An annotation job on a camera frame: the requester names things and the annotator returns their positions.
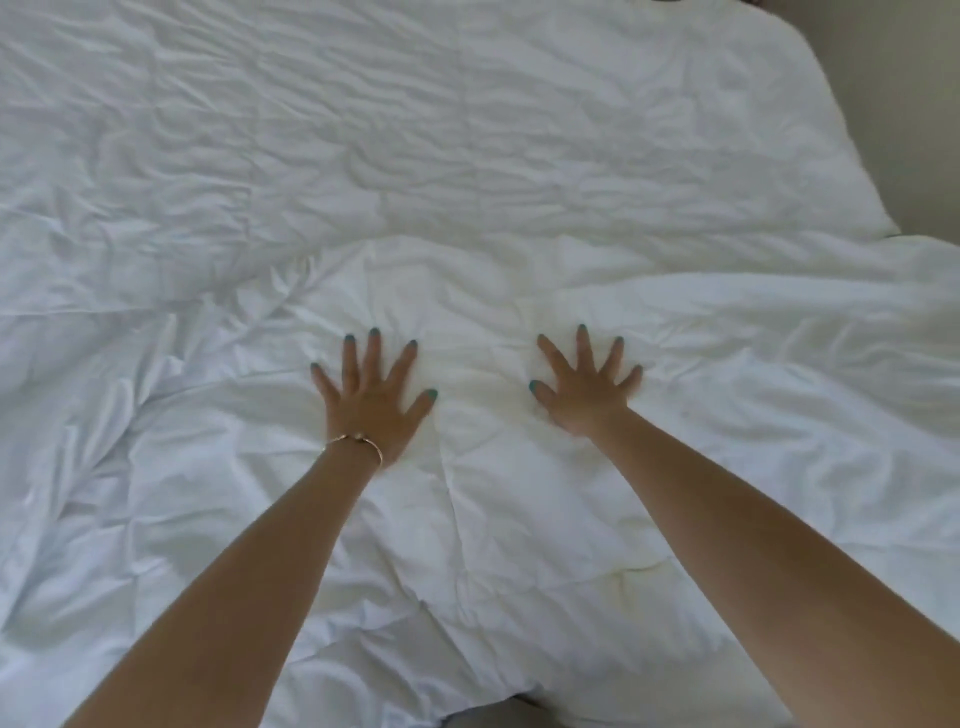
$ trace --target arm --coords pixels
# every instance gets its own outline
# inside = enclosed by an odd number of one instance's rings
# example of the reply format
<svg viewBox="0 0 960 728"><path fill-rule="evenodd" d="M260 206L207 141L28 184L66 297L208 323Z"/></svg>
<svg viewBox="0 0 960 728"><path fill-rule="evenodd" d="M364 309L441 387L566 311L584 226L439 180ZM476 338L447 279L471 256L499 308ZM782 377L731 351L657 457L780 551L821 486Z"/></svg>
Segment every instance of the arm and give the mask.
<svg viewBox="0 0 960 728"><path fill-rule="evenodd" d="M327 439L364 433L392 464L436 398L431 390L406 414L397 409L416 355L411 342L381 380L376 329L362 372L348 337L342 394L313 365ZM259 725L340 529L379 466L367 443L331 444L159 617L64 728Z"/></svg>
<svg viewBox="0 0 960 728"><path fill-rule="evenodd" d="M586 328L577 369L539 340L559 386L531 389L589 437L797 720L808 728L956 725L960 643L760 491L627 407L623 340L598 372Z"/></svg>

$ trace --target white duvet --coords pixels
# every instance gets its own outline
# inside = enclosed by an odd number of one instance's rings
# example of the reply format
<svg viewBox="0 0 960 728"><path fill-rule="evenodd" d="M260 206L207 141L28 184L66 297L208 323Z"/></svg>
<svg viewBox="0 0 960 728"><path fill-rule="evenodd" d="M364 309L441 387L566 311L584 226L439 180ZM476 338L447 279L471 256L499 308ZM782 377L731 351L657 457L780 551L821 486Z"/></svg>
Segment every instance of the white duvet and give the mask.
<svg viewBox="0 0 960 728"><path fill-rule="evenodd" d="M8 4L0 725L58 725L305 471L307 365L374 325L440 399L265 725L788 721L526 391L581 322L960 634L960 249L895 233L804 43L732 0Z"/></svg>

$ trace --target gold bracelet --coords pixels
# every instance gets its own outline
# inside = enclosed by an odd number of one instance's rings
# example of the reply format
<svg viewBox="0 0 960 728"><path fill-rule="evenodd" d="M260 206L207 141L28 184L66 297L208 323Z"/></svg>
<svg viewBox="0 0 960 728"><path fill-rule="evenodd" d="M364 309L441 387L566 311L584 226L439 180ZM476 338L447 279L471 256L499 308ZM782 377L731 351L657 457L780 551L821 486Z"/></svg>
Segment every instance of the gold bracelet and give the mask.
<svg viewBox="0 0 960 728"><path fill-rule="evenodd" d="M341 440L352 440L355 443L367 443L367 445L370 445L376 450L376 456L380 458L380 464L377 466L377 468L383 467L383 450L380 449L380 446L367 437L367 435L365 435L363 432L354 432L352 435L341 435L340 437L335 437L327 442L325 447L329 448L331 445L334 443L339 443Z"/></svg>

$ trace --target hand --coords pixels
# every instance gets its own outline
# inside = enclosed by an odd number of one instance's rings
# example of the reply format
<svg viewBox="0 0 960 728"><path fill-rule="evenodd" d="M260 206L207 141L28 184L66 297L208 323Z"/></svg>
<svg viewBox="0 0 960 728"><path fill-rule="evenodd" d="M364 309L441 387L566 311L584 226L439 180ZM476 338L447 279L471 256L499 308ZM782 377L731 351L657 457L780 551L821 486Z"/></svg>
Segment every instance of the hand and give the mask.
<svg viewBox="0 0 960 728"><path fill-rule="evenodd" d="M576 369L570 367L564 355L543 334L537 337L537 346L557 376L557 391L536 380L530 382L530 391L546 407L554 422L573 435L592 437L596 427L611 413L626 409L627 400L639 389L643 379L643 368L635 366L622 382L615 383L623 362L622 336L613 342L599 372L593 364L587 327L583 325L577 328Z"/></svg>
<svg viewBox="0 0 960 728"><path fill-rule="evenodd" d="M380 376L380 331L371 329L363 367L357 363L357 343L350 334L344 339L343 391L317 363L310 365L313 383L326 405L327 442L341 435L362 433L383 452L383 465L397 461L423 419L430 414L437 390L428 389L406 412L399 409L407 375L417 358L417 342L411 341L387 378Z"/></svg>

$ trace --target gray wall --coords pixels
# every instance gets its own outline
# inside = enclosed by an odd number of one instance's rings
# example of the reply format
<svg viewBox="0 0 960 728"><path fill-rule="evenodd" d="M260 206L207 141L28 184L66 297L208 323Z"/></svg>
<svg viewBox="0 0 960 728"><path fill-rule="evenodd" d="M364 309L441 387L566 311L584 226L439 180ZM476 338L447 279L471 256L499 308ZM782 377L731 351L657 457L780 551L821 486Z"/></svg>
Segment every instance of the gray wall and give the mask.
<svg viewBox="0 0 960 728"><path fill-rule="evenodd" d="M767 0L827 71L905 232L960 243L960 0Z"/></svg>

